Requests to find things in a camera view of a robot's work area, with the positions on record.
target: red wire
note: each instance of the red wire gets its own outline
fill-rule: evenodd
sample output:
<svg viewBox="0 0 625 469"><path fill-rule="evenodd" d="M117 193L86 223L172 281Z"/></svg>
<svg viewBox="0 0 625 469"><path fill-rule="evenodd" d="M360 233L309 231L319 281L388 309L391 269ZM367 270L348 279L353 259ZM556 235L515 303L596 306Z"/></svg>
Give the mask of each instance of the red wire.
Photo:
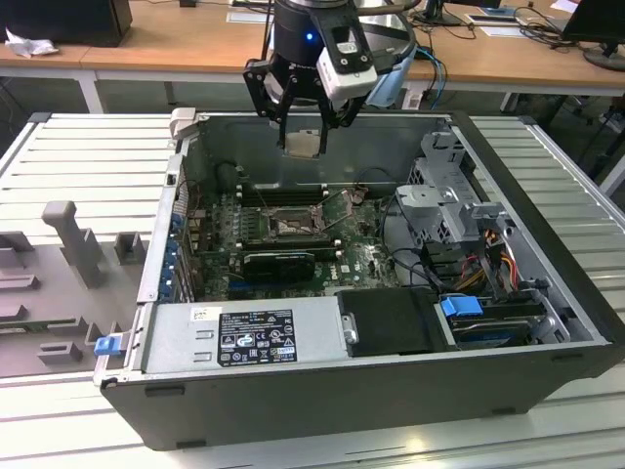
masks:
<svg viewBox="0 0 625 469"><path fill-rule="evenodd" d="M467 269L467 266L469 265L469 262L470 261L475 261L477 258L478 258L478 256L469 256L467 258L467 260L462 263L462 270L461 270L462 275L460 276L460 278L464 278L465 277L465 274L466 274L465 270Z"/></svg>

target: floor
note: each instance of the floor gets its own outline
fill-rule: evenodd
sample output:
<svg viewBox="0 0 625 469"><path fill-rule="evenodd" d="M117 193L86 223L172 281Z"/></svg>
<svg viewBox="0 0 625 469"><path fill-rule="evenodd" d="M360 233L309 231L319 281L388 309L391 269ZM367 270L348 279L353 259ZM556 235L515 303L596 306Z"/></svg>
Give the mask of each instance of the floor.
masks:
<svg viewBox="0 0 625 469"><path fill-rule="evenodd" d="M165 89L157 82L105 81L99 90L110 112L170 112ZM244 85L176 83L176 107L197 107L209 110L251 110L252 103ZM438 109L463 109L473 115L499 115L503 94L477 92L445 92ZM553 97L534 96L521 104L519 113L538 117ZM601 126L598 116L610 105L609 98L592 98L582 115L575 115L569 100L554 119L549 133L573 159L587 147ZM9 146L24 122L35 111L86 112L87 108L77 83L69 80L9 78L0 89L0 154ZM588 169L597 154L615 135L604 129L588 148L582 167ZM625 206L625 191L614 196Z"/></svg>

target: yellow wire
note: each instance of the yellow wire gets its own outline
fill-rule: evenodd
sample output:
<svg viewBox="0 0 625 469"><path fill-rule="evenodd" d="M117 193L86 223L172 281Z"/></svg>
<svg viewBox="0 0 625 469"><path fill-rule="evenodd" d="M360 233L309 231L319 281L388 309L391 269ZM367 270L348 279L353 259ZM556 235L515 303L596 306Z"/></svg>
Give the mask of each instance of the yellow wire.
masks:
<svg viewBox="0 0 625 469"><path fill-rule="evenodd" d="M479 280L482 276L484 275L484 270L480 270L479 272L476 272L475 274L473 274L472 276L470 276L469 278L467 278L465 281L463 281L462 283L460 283L459 285L457 285L455 288L457 290L463 290L465 288L467 288L468 286L471 286L471 284L475 283L477 280Z"/></svg>

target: white label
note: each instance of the white label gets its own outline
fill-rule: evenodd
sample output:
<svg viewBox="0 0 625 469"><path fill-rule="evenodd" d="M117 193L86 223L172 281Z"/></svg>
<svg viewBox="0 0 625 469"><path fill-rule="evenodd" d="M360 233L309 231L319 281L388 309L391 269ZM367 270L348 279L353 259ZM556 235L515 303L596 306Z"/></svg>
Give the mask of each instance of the white label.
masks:
<svg viewBox="0 0 625 469"><path fill-rule="evenodd" d="M289 355L295 353L295 347L278 347L277 355Z"/></svg>
<svg viewBox="0 0 625 469"><path fill-rule="evenodd" d="M336 45L337 49L343 54L355 54L358 52L358 47L355 42L341 42Z"/></svg>
<svg viewBox="0 0 625 469"><path fill-rule="evenodd" d="M0 329L0 334L26 334L26 329L22 327L9 327Z"/></svg>
<svg viewBox="0 0 625 469"><path fill-rule="evenodd" d="M221 306L205 306L203 308L191 308L191 320L218 320L222 313Z"/></svg>

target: paper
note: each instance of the paper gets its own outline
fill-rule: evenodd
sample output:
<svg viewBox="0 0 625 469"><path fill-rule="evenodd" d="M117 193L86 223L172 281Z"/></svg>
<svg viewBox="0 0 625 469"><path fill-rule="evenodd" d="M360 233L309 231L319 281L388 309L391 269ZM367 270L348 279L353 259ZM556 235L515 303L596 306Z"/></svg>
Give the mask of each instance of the paper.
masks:
<svg viewBox="0 0 625 469"><path fill-rule="evenodd" d="M30 59L32 56L44 56L46 54L54 54L59 51L59 49L55 49L52 41L49 41L48 39L37 39L35 41L31 41L30 39L16 36L9 29L6 29L6 31L7 40L4 41L4 45L18 56Z"/></svg>
<svg viewBox="0 0 625 469"><path fill-rule="evenodd" d="M482 26L481 30L489 36L525 37L517 27Z"/></svg>
<svg viewBox="0 0 625 469"><path fill-rule="evenodd" d="M558 0L551 6L551 8L554 10L562 10L563 12L573 13L577 8L577 4L571 2L570 0Z"/></svg>

